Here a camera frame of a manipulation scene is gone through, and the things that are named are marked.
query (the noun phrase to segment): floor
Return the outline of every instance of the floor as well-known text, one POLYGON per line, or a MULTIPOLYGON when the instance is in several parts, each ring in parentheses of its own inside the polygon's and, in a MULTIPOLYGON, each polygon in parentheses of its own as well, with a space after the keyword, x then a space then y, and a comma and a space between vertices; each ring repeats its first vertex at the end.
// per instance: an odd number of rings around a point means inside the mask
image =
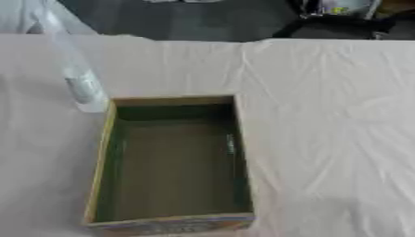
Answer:
MULTIPOLYGON (((153 40, 251 42, 267 39, 295 18, 286 0, 222 0, 210 4, 148 3, 145 0, 59 0, 104 34, 132 34, 153 40)), ((303 29, 296 38, 366 39, 366 32, 303 29)), ((413 22, 386 39, 413 40, 413 22)))

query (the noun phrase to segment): black chair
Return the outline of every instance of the black chair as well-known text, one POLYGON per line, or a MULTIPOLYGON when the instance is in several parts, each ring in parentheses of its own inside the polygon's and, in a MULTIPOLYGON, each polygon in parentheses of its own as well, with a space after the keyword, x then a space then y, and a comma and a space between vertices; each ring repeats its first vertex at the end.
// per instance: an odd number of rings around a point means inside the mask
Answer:
MULTIPOLYGON (((319 10, 320 0, 309 0, 305 5, 298 0, 287 0, 288 5, 298 15, 298 18, 289 23, 281 30, 275 32, 272 38, 290 38, 295 32, 304 28, 320 25, 331 28, 335 31, 345 31, 353 34, 360 34, 363 39, 379 39, 383 34, 388 32, 386 23, 389 21, 364 18, 362 16, 354 15, 334 15, 322 14, 319 10)), ((374 12, 377 6, 371 6, 371 11, 374 12)))

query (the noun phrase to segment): cardboard box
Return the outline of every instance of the cardboard box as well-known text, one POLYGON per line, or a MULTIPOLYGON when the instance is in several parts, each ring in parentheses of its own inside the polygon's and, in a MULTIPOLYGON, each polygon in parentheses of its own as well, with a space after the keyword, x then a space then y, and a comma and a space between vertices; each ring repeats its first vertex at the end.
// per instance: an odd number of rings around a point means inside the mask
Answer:
POLYGON ((253 220, 233 96, 111 103, 85 225, 133 236, 236 230, 253 220))

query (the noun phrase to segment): table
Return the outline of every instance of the table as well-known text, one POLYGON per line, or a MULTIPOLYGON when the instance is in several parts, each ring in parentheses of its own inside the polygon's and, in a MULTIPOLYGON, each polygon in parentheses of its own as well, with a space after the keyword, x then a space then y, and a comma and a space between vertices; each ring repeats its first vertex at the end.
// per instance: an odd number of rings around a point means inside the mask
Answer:
MULTIPOLYGON (((113 97, 238 95, 258 219, 219 236, 414 236, 414 42, 74 40, 113 97)), ((72 104, 43 36, 0 35, 0 58, 1 236, 92 236, 103 116, 72 104)))

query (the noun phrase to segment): clear plastic bottle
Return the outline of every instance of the clear plastic bottle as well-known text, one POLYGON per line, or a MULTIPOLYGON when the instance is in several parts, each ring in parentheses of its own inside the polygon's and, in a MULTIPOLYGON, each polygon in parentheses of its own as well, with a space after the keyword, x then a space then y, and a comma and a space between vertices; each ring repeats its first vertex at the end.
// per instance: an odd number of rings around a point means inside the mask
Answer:
POLYGON ((60 53, 62 74, 78 108, 90 113, 105 112, 108 96, 57 16, 44 7, 35 11, 33 17, 60 53))

